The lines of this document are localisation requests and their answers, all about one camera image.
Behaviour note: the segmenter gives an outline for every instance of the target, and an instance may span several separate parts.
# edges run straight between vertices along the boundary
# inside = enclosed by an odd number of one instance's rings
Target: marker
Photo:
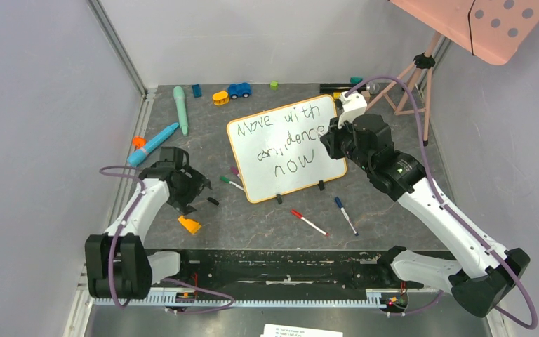
[[[173,89],[173,97],[177,105],[178,123],[182,134],[186,136],[189,133],[189,122],[187,120],[187,108],[185,107],[185,91],[180,86]]]
[[[319,231],[320,233],[322,233],[323,235],[325,235],[326,237],[329,236],[329,233],[327,232],[324,232],[323,230],[320,230],[319,227],[317,227],[314,223],[312,223],[311,221],[308,221],[307,219],[305,219],[304,216],[302,216],[302,214],[298,213],[297,211],[291,209],[290,210],[290,213],[292,213],[295,217],[301,219],[302,221],[305,221],[306,223],[309,224],[309,226],[313,227],[314,229],[316,229],[317,231]]]
[[[241,175],[239,174],[239,170],[236,167],[231,166],[230,170],[234,173],[235,176],[239,177],[240,180],[243,180],[243,178],[241,178]]]
[[[228,178],[226,178],[226,177],[224,177],[224,176],[220,176],[220,180],[223,181],[223,182],[225,182],[225,183],[227,183],[227,184],[230,184],[230,185],[232,185],[232,186],[235,186],[235,187],[238,188],[239,190],[245,192],[245,189],[244,189],[242,186],[240,186],[239,184],[234,183],[234,182],[228,180]]]
[[[354,236],[358,237],[359,233],[357,232],[357,230],[354,229],[352,221],[350,221],[350,217],[348,216],[348,214],[346,214],[346,210],[344,210],[344,205],[342,205],[340,198],[336,197],[335,203],[338,205],[338,207],[340,207],[340,211],[342,211],[342,214],[344,214],[344,218],[346,218],[346,221],[348,221],[348,223],[350,224],[350,227],[352,227],[352,230],[354,230]]]
[[[145,160],[145,157],[150,154],[150,152],[154,151],[158,146],[164,143],[168,137],[175,133],[175,130],[178,128],[178,124],[179,123],[172,123],[171,125],[167,126],[164,130],[160,131],[160,133],[150,139],[149,142],[145,143],[143,147],[140,147],[134,153],[132,153],[129,158],[127,158],[129,165],[137,166],[141,164]]]

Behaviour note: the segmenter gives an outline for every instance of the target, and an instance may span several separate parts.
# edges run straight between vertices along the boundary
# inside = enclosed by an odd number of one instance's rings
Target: red marker
[[[320,233],[322,233],[323,235],[325,235],[326,237],[329,236],[329,233],[326,233],[324,232],[323,230],[320,230],[319,227],[317,227],[314,223],[312,223],[311,221],[308,221],[307,219],[305,219],[304,216],[302,216],[302,214],[298,213],[297,211],[291,209],[290,210],[290,213],[292,213],[295,217],[301,219],[302,221],[305,221],[306,223],[309,224],[309,226],[313,227],[314,229],[318,230]]]

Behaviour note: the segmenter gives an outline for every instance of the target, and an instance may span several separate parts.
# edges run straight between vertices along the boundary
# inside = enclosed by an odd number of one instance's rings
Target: paper
[[[343,337],[344,333],[296,326],[266,324],[261,337]]]

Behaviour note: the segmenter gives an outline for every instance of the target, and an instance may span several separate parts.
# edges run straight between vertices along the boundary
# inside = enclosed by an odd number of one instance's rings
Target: blue toy car
[[[241,84],[230,84],[228,86],[228,96],[236,100],[239,97],[249,97],[251,95],[251,85],[247,82]]]

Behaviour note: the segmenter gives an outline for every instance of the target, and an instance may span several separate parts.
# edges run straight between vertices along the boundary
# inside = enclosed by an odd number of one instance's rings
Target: yellow block
[[[184,216],[179,216],[178,222],[191,234],[197,233],[199,228],[201,228],[201,225],[197,221],[187,219]]]

